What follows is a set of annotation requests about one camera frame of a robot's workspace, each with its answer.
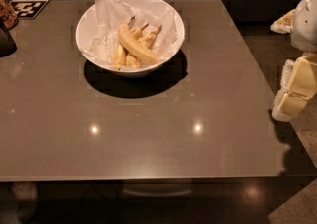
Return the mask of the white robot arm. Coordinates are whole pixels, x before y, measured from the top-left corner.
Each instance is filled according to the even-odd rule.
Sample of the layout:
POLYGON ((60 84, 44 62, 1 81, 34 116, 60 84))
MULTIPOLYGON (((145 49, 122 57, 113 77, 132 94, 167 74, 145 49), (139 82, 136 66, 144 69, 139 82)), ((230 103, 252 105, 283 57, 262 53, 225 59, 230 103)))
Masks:
POLYGON ((296 61, 288 59, 285 62, 280 89, 274 99, 272 117, 289 122, 317 94, 317 0, 301 0, 270 28, 280 34, 289 34, 291 44, 302 51, 296 61))

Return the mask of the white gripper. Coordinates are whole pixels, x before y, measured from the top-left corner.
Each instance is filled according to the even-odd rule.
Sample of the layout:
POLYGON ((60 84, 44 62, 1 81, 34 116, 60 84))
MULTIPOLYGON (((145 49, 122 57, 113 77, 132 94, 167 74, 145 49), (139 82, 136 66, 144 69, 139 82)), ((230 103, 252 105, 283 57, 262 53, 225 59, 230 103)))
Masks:
MULTIPOLYGON (((270 29, 289 34, 295 10, 274 21, 270 29)), ((272 117, 289 122, 298 116, 317 94, 317 55, 303 55, 296 61, 288 59, 282 69, 280 89, 276 94, 272 117)))

